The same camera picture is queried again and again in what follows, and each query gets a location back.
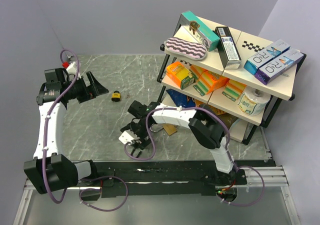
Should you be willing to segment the yellow padlock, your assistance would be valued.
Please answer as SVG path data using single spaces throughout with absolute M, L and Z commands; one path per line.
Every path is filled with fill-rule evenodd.
M 112 102 L 120 102 L 121 101 L 121 93 L 118 90 L 115 90 L 111 95 Z

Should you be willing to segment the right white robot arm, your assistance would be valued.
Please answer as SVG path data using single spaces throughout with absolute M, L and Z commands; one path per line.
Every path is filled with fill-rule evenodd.
M 133 101 L 128 112 L 133 115 L 133 120 L 121 128 L 119 141 L 125 147 L 131 145 L 144 149 L 152 144 L 152 154 L 149 158 L 138 158 L 124 152 L 128 157 L 136 161 L 147 161 L 152 159 L 156 153 L 156 145 L 153 140 L 150 128 L 152 125 L 175 125 L 190 129 L 198 143 L 208 149 L 212 154 L 218 178 L 223 184 L 230 184 L 236 178 L 239 168 L 229 152 L 231 140 L 229 127 L 218 117 L 208 105 L 199 107 L 175 107 L 160 102 L 151 102 L 150 105 L 143 105 Z

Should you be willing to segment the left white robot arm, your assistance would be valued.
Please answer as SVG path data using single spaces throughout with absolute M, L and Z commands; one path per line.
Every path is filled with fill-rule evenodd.
M 70 79 L 65 68 L 48 69 L 44 72 L 46 81 L 41 85 L 36 98 L 40 113 L 39 136 L 32 160 L 24 163 L 27 178 L 41 195 L 65 190 L 83 181 L 87 186 L 98 180 L 113 176 L 114 172 L 98 173 L 92 160 L 72 162 L 63 155 L 63 124 L 70 100 L 79 103 L 90 101 L 109 91 L 89 71 L 86 85 L 83 77 Z

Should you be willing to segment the brass padlock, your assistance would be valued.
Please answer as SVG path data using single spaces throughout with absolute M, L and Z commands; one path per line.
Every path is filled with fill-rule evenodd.
M 177 132 L 177 126 L 172 124 L 153 124 L 150 127 L 150 130 L 153 133 L 165 131 L 168 136 L 171 136 Z

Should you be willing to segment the blue snack bag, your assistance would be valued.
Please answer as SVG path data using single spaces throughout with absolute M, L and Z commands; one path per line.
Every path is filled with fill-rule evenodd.
M 167 89 L 166 92 L 177 107 L 182 106 L 183 108 L 191 108 L 196 106 L 196 103 L 190 96 L 173 89 Z

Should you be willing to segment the orange green box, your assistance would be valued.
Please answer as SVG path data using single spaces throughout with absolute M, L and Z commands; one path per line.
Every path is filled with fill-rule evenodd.
M 166 67 L 166 75 L 181 89 L 184 90 L 195 82 L 193 74 L 185 65 L 176 61 Z

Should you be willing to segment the orange snack pack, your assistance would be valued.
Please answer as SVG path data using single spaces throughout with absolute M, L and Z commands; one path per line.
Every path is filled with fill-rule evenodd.
M 214 107 L 212 105 L 209 105 L 209 104 L 207 104 L 205 102 L 202 102 L 200 100 L 195 99 L 194 103 L 195 103 L 196 107 L 201 107 L 201 108 L 208 109 L 208 110 L 212 111 L 214 114 L 216 114 L 217 116 L 226 114 L 225 111 L 223 111 L 221 109 L 218 109 L 218 108 L 216 108 L 216 107 Z

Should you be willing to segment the orange sponge pack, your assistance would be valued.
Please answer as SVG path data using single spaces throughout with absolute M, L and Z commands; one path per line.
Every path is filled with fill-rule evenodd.
M 193 88 L 199 93 L 200 96 L 208 95 L 213 91 L 224 87 L 229 79 L 211 71 L 204 71 L 200 74 L 192 73 L 195 78 L 195 85 Z

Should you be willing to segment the striped sponge pack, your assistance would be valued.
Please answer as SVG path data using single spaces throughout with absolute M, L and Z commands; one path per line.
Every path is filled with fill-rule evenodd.
M 189 67 L 189 71 L 192 73 L 195 80 L 198 80 L 201 75 L 206 72 L 207 70 L 205 68 L 199 67 L 197 65 L 192 64 Z
M 222 95 L 235 102 L 245 90 L 246 85 L 230 79 L 225 85 Z

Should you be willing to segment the teal box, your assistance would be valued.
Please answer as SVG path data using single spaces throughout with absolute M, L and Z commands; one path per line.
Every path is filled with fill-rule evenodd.
M 208 52 L 217 48 L 220 37 L 193 12 L 185 11 L 181 13 L 179 23 L 196 39 L 197 42 L 204 45 Z

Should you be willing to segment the toilet paper roll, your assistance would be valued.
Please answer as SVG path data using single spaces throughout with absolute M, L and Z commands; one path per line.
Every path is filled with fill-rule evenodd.
M 259 115 L 270 101 L 271 95 L 247 86 L 238 100 L 238 108 L 248 116 Z

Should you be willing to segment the black silver box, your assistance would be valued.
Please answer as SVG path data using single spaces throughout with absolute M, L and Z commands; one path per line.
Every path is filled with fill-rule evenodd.
M 239 68 L 242 59 L 227 26 L 217 26 L 215 33 L 219 36 L 220 42 L 217 46 L 222 66 L 225 70 L 236 70 Z

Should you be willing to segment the blue toothpaste box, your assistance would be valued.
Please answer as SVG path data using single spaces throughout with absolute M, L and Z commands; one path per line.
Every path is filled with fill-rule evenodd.
M 278 39 L 248 58 L 244 64 L 244 69 L 250 74 L 255 75 L 259 68 L 288 51 L 290 48 L 291 46 L 288 43 L 282 39 Z

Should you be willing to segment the purple toothpaste box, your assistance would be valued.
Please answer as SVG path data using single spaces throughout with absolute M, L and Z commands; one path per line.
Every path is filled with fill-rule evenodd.
M 260 67 L 254 77 L 262 84 L 267 85 L 300 62 L 303 57 L 304 55 L 299 50 L 291 48 Z

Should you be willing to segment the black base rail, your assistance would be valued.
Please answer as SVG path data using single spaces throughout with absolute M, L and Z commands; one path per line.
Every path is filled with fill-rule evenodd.
M 103 198 L 143 195 L 200 194 L 215 196 L 217 187 L 246 185 L 244 170 L 225 174 L 214 160 L 99 161 L 97 181 L 82 181 L 81 187 L 102 189 Z

